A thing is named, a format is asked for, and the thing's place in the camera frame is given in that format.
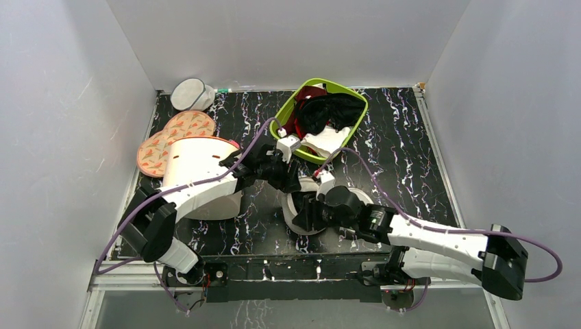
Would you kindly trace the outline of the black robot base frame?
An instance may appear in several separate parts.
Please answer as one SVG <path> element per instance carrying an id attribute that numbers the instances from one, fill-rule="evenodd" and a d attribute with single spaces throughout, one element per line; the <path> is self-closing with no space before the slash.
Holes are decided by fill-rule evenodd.
<path id="1" fill-rule="evenodd" d="M 162 281 L 187 310 L 244 300 L 358 300 L 406 310 L 431 283 L 406 276 L 389 253 L 207 256 L 192 282 L 168 267 Z"/>

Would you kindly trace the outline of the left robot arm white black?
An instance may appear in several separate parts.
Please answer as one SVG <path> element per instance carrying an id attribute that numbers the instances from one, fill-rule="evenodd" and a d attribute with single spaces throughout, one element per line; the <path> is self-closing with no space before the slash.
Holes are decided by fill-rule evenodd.
<path id="1" fill-rule="evenodd" d="M 204 277 L 203 258 L 174 236 L 175 225 L 186 215 L 221 197 L 233 195 L 264 180 L 285 193 L 301 188 L 298 163 L 292 159 L 297 144 L 263 144 L 236 150 L 227 157 L 194 166 L 202 179 L 182 185 L 140 188 L 130 202 L 117 234 L 146 263 L 172 268 L 188 285 Z"/>

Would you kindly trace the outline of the beige mesh cylindrical laundry bag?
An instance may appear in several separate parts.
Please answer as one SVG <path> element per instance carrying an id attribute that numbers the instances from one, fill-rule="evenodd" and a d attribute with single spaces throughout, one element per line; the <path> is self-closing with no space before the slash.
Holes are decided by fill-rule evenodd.
<path id="1" fill-rule="evenodd" d="M 317 183 L 311 177 L 300 177 L 301 190 L 295 193 L 316 193 Z M 286 193 L 282 202 L 284 220 L 291 229 L 291 194 Z M 344 222 L 340 226 L 358 232 L 370 222 L 371 212 L 379 206 L 362 190 L 354 187 L 336 186 L 332 188 L 321 200 L 324 204 L 338 209 L 344 216 Z"/>

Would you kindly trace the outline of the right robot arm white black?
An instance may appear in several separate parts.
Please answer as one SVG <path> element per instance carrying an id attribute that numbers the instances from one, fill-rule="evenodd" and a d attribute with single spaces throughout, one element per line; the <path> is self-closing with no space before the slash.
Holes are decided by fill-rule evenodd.
<path id="1" fill-rule="evenodd" d="M 285 220 L 298 234 L 311 235 L 334 226 L 349 228 L 359 239 L 391 246 L 379 269 L 367 270 L 371 284 L 402 284 L 419 278 L 452 279 L 481 286 L 507 300 L 523 297 L 528 252 L 497 224 L 488 233 L 429 229 L 426 221 L 407 220 L 397 210 L 373 204 L 356 188 L 335 186 L 327 194 L 290 193 L 283 203 Z"/>

